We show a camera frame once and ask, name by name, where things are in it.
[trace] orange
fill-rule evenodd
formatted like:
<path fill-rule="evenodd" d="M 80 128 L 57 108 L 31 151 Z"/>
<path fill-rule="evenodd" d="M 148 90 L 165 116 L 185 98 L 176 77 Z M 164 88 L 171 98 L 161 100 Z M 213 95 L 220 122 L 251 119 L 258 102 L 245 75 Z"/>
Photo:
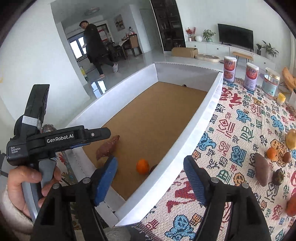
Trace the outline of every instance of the orange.
<path fill-rule="evenodd" d="M 296 215 L 296 195 L 291 196 L 290 200 L 287 203 L 286 213 L 289 217 Z"/>
<path fill-rule="evenodd" d="M 270 147 L 266 152 L 266 156 L 267 158 L 273 160 L 276 156 L 276 149 L 274 149 L 273 147 Z"/>
<path fill-rule="evenodd" d="M 146 175 L 150 170 L 149 163 L 145 159 L 140 159 L 137 162 L 136 169 L 141 175 Z"/>

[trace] white strap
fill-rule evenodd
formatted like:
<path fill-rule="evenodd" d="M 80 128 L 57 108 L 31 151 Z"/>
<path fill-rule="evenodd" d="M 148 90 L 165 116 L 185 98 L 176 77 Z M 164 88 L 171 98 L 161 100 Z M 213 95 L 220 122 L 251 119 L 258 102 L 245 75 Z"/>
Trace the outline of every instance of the white strap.
<path fill-rule="evenodd" d="M 22 117 L 22 123 L 27 124 L 27 125 L 31 125 L 31 126 L 35 126 L 35 127 L 38 128 L 38 130 L 40 132 L 42 132 L 42 130 L 41 130 L 41 121 L 39 119 L 24 115 Z"/>

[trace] dark display cabinet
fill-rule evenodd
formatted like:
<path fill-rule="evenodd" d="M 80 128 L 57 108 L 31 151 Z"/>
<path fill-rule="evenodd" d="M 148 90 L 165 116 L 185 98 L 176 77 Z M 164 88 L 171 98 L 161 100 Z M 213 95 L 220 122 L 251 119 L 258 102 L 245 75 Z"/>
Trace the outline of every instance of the dark display cabinet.
<path fill-rule="evenodd" d="M 183 27 L 175 0 L 151 0 L 164 51 L 185 47 Z"/>

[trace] hand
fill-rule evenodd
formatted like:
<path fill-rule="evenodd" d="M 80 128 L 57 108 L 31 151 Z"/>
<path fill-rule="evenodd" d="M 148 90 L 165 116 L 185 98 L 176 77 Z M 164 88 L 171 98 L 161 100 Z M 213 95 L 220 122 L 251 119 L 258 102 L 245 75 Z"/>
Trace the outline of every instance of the hand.
<path fill-rule="evenodd" d="M 52 185 L 58 183 L 61 179 L 61 171 L 58 167 L 56 167 L 54 170 L 54 177 L 41 190 L 44 197 L 38 201 L 39 207 L 42 206 Z M 22 192 L 22 182 L 38 183 L 41 180 L 42 175 L 40 172 L 26 166 L 18 166 L 17 168 L 10 170 L 8 174 L 7 190 L 9 199 L 18 210 L 29 218 L 31 218 L 31 216 Z"/>

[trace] metal bolt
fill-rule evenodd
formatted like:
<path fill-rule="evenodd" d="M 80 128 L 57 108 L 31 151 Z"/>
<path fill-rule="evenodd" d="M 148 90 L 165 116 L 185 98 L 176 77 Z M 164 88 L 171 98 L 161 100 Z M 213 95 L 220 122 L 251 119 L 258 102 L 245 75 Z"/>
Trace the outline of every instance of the metal bolt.
<path fill-rule="evenodd" d="M 59 188 L 59 183 L 55 183 L 54 185 L 52 185 L 53 189 L 58 189 Z"/>
<path fill-rule="evenodd" d="M 91 181 L 91 179 L 90 179 L 89 177 L 85 177 L 85 178 L 82 179 L 82 182 L 83 182 L 84 184 L 87 184 L 87 183 L 89 183 L 90 181 Z"/>
<path fill-rule="evenodd" d="M 213 183 L 218 183 L 218 182 L 219 182 L 219 179 L 216 178 L 216 177 L 212 177 L 212 178 L 211 178 L 211 181 L 212 181 Z"/>
<path fill-rule="evenodd" d="M 249 185 L 248 185 L 247 183 L 242 183 L 242 187 L 243 187 L 243 188 L 248 188 Z"/>

